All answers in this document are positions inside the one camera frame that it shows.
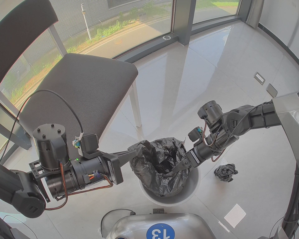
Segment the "chair leg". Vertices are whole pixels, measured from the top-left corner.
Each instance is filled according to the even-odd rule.
[[[137,95],[137,87],[136,87],[136,81],[133,82],[133,84],[130,87],[130,100],[132,105],[132,110],[135,118],[135,123],[137,127],[141,126],[141,116],[140,116],[140,108],[139,108],[139,101],[138,101],[138,95]]]

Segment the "chair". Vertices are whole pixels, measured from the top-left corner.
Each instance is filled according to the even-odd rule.
[[[49,0],[25,0],[0,22],[0,79],[3,79],[25,49],[47,28],[56,40],[62,59],[38,86],[60,94],[73,107],[85,133],[96,133],[102,139],[108,126],[130,95],[136,126],[141,126],[133,64],[97,56],[67,53],[54,27],[58,21]],[[21,125],[32,136],[39,125],[57,123],[65,126],[70,157],[78,157],[72,140],[80,127],[68,107],[49,92],[33,95],[19,117]]]

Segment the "plastic bag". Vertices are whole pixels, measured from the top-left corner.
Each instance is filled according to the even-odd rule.
[[[175,138],[163,138],[153,142],[143,140],[130,146],[128,150],[137,151],[137,156],[130,161],[132,171],[155,195],[170,197],[183,189],[192,167],[172,172],[186,153],[182,141]]]
[[[214,174],[218,179],[223,182],[231,182],[233,181],[232,176],[237,174],[238,171],[236,170],[236,166],[232,164],[225,164],[220,165],[218,168],[215,169]]]

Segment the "chair seat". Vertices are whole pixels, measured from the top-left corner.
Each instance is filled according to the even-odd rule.
[[[138,75],[133,64],[104,57],[68,53],[51,69],[37,90],[60,94],[78,115],[84,133],[102,135],[115,110]],[[32,136],[42,124],[65,126],[71,158],[78,156],[72,141],[80,126],[69,108],[49,92],[33,95],[20,114],[20,123]]]

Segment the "tile floor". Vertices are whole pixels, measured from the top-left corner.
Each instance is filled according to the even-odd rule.
[[[135,65],[139,71],[142,127],[136,128],[127,99],[100,143],[103,151],[126,150],[143,139],[184,140],[194,127],[203,126],[197,111],[210,100],[216,100],[226,112],[244,104],[257,105],[270,100],[266,91],[269,83],[277,89],[278,96],[299,91],[299,67],[295,61],[260,29],[242,22],[194,35],[189,46],[174,43]],[[257,71],[266,79],[263,86],[253,78]],[[185,146],[188,150],[192,147],[188,138]],[[35,159],[34,148],[20,149],[5,166],[26,171],[28,162]],[[213,174],[216,167],[226,162],[234,163],[239,171],[230,183],[220,182]],[[200,215],[217,239],[269,236],[273,224],[286,211],[295,170],[295,159],[282,127],[252,130],[226,150],[217,163],[207,161],[200,167],[202,181],[196,195],[185,204],[165,211]],[[4,202],[0,202],[0,216],[18,217],[38,238],[99,238],[100,220],[107,211],[129,208],[137,214],[149,214],[152,208],[159,207],[142,194],[128,164],[122,167],[122,172],[122,184],[70,197],[65,207],[45,212],[37,219],[22,217]],[[51,202],[48,206],[58,204]],[[224,217],[236,204],[246,215],[233,228]],[[126,212],[120,211],[107,216],[103,234],[125,215]],[[6,219],[33,238],[25,226],[13,218]]]

